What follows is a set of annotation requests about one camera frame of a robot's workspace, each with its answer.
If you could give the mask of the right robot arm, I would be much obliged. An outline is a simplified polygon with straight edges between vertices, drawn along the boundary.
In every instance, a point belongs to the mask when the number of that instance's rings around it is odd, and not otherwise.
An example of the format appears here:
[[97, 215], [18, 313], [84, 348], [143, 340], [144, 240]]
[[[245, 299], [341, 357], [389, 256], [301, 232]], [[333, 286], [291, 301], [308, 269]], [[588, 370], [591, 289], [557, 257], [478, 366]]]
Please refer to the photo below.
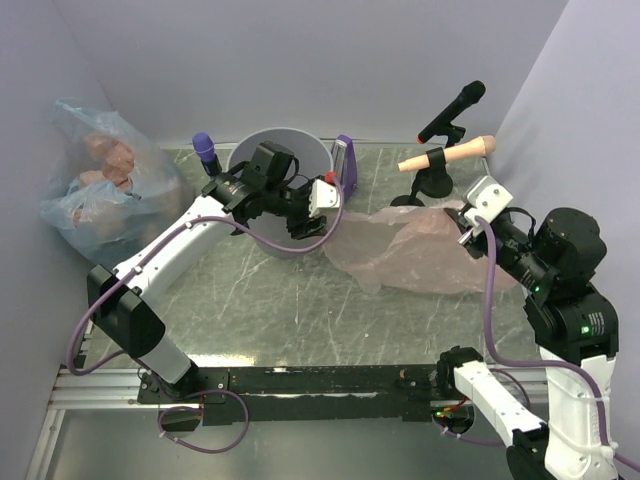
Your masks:
[[[481, 411], [506, 447], [515, 479], [616, 479], [617, 445], [608, 419], [610, 386], [619, 351], [617, 313], [593, 286], [606, 254], [597, 221], [573, 208], [556, 208], [522, 231], [511, 208], [480, 223], [477, 237], [464, 211], [447, 209], [474, 258], [487, 257], [483, 331], [498, 363], [538, 367], [546, 374], [546, 421], [529, 412], [495, 379], [473, 348], [441, 354], [435, 381], [448, 398], [464, 396]], [[491, 308], [495, 273], [502, 269], [527, 292], [524, 311], [541, 359], [509, 361], [493, 341]]]

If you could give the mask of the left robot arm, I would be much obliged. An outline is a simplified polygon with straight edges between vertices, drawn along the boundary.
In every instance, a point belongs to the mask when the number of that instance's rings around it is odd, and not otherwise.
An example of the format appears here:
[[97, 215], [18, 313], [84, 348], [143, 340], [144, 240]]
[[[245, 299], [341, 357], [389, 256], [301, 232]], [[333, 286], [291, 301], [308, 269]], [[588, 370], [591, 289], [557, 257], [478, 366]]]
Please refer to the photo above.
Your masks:
[[299, 160], [265, 141], [252, 157], [223, 170], [213, 148], [200, 155], [209, 183], [187, 211], [142, 251], [113, 269], [96, 266], [87, 279], [89, 318], [131, 359], [156, 374], [172, 400], [196, 393], [197, 365], [170, 339], [155, 311], [168, 287], [199, 257], [224, 238], [248, 231], [264, 213], [285, 219], [294, 240], [326, 232], [321, 208], [339, 197], [331, 178], [316, 176], [298, 187]]

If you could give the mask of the pink plastic trash bag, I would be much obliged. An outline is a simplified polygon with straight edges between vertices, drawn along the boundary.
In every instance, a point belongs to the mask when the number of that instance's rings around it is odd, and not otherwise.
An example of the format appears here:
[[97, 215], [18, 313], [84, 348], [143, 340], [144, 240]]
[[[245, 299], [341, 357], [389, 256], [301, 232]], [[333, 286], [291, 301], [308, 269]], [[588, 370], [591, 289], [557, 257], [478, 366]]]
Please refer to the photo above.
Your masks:
[[460, 232], [445, 210], [459, 200], [431, 207], [385, 207], [372, 215], [346, 212], [323, 251], [367, 293], [384, 287], [421, 294], [481, 292], [488, 260], [473, 259], [457, 243]]

